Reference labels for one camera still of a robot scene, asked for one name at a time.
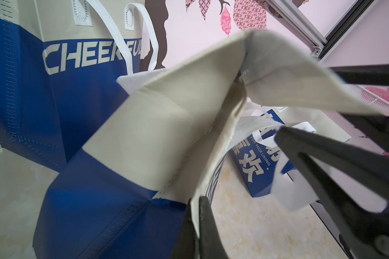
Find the pink wall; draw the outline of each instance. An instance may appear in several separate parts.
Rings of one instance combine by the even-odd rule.
[[[322,64],[327,67],[389,64],[389,0],[376,0]]]
[[[300,6],[300,11],[327,36],[357,0],[309,0]]]
[[[305,5],[309,5],[310,8],[306,10],[310,10],[311,12],[312,1],[317,2],[319,0],[310,0],[303,4],[300,9]],[[187,10],[185,0],[166,0],[168,19],[164,22],[164,27],[167,34],[167,54],[162,65],[169,68],[240,32],[241,30],[233,20],[235,0],[227,0],[227,2],[230,6],[224,4],[224,7],[228,9],[231,16],[231,31],[229,36],[221,27],[221,15],[219,14],[221,5],[219,1],[211,1],[204,19],[200,12],[199,0],[194,1]],[[280,24],[277,18],[274,18],[269,12],[267,12],[266,21],[269,31],[283,35],[306,54],[311,53],[311,50],[303,42]],[[143,38],[148,38],[145,28],[143,29]],[[149,42],[143,41],[141,58],[147,55],[149,48]]]

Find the beige tile floor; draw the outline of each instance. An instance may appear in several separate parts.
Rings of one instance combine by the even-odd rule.
[[[271,196],[251,198],[236,170],[228,157],[212,204],[231,258],[346,258],[309,206],[289,213]],[[56,176],[0,147],[0,259],[36,258],[33,233],[43,196]]]
[[[238,172],[228,155],[212,202],[230,258],[347,259],[310,205],[291,213],[271,195],[251,198]]]

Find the patterned leaf decoration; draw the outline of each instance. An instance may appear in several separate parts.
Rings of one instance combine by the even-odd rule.
[[[226,35],[229,37],[229,33],[231,32],[231,14],[229,13],[228,9],[223,9],[222,16],[221,16],[221,26],[222,30]]]
[[[300,7],[302,4],[307,3],[309,0],[291,0],[295,6]],[[269,11],[275,18],[282,18],[282,16],[275,11],[275,9],[269,5],[269,3],[265,2],[267,4],[267,11]]]
[[[206,12],[209,9],[210,0],[199,0],[200,12],[203,15],[203,20],[206,20]]]
[[[189,6],[196,0],[186,0],[186,12],[187,12],[187,8],[189,8]]]
[[[264,2],[257,0],[235,0],[233,21],[241,30],[266,30],[267,13]]]

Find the folded bag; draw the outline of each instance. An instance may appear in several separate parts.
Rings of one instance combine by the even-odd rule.
[[[265,116],[286,124],[286,126],[316,133],[340,142],[350,139],[350,136],[343,129],[319,109],[267,107],[248,101],[241,116]],[[271,192],[275,168],[282,154],[281,149],[274,141],[276,129],[277,127],[272,126],[252,132],[229,152],[252,197],[264,196]],[[281,168],[281,173],[284,174],[293,169],[294,165],[288,161]],[[308,186],[299,186],[298,188],[308,188]]]
[[[199,197],[212,198],[228,150],[281,126],[241,117],[247,94],[266,106],[376,113],[269,32],[242,32],[156,73],[118,79],[136,82],[130,97],[50,185],[33,240],[38,258],[167,258],[189,199],[199,237]]]
[[[130,2],[0,0],[3,148],[61,171],[128,96],[115,80],[139,71],[143,17],[154,69],[144,0]]]

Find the white bag handle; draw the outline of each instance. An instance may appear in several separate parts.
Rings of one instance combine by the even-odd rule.
[[[151,46],[153,47],[153,54],[151,55],[150,63],[148,65],[148,71],[152,71],[156,68],[157,65],[157,56],[158,56],[158,41],[156,37],[156,32],[154,31],[153,22],[151,21],[150,15],[147,12],[147,9],[144,5],[139,3],[129,3],[125,6],[124,9],[124,16],[126,16],[127,8],[131,8],[131,6],[137,7],[137,9],[140,11],[141,15],[143,16],[144,22],[147,25],[148,30],[148,36],[150,37]]]
[[[124,57],[125,64],[127,66],[127,75],[134,74],[133,72],[133,55],[131,54],[130,50],[128,49],[127,44],[125,44],[125,41],[115,24],[114,20],[111,18],[105,7],[99,2],[99,0],[87,0],[88,3],[94,8],[94,10],[98,13],[102,21],[104,22],[105,26],[108,28],[109,33],[111,34],[112,38],[115,41],[115,44],[117,45],[119,51],[121,52],[122,56]],[[150,64],[148,66],[148,70],[154,70],[154,68],[157,65],[157,55],[158,55],[158,41],[156,38],[156,33],[154,32],[153,23],[151,22],[150,15],[148,14],[147,10],[145,9],[144,5],[142,4],[127,4],[134,5],[139,9],[141,12],[145,24],[147,25],[148,32],[150,35],[151,45],[153,46],[153,56],[151,57]]]

